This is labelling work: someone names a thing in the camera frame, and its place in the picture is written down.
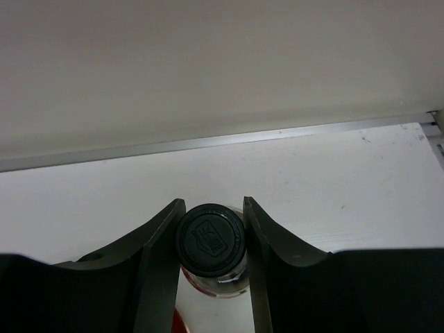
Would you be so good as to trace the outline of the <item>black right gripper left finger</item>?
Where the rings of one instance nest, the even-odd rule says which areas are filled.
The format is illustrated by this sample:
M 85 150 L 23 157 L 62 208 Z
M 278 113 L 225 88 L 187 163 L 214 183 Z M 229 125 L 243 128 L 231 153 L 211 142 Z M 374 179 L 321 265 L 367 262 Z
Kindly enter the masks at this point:
M 2 332 L 170 332 L 180 263 L 175 199 L 150 221 L 77 261 L 1 256 Z

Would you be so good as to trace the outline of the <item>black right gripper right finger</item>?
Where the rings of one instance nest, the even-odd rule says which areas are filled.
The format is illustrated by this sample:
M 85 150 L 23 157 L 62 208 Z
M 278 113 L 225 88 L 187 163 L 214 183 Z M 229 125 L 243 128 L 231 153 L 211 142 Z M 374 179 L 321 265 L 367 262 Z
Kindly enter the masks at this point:
M 442 332 L 443 250 L 322 251 L 244 198 L 256 332 Z

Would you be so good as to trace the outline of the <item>tall dark bottle red label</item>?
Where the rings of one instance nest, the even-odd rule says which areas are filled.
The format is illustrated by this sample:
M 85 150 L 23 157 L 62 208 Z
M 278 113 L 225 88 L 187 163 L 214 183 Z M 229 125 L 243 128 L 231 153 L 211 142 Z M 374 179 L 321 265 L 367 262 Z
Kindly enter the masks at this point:
M 241 210 L 216 203 L 190 209 L 176 230 L 176 252 L 185 278 L 199 292 L 233 298 L 249 289 Z

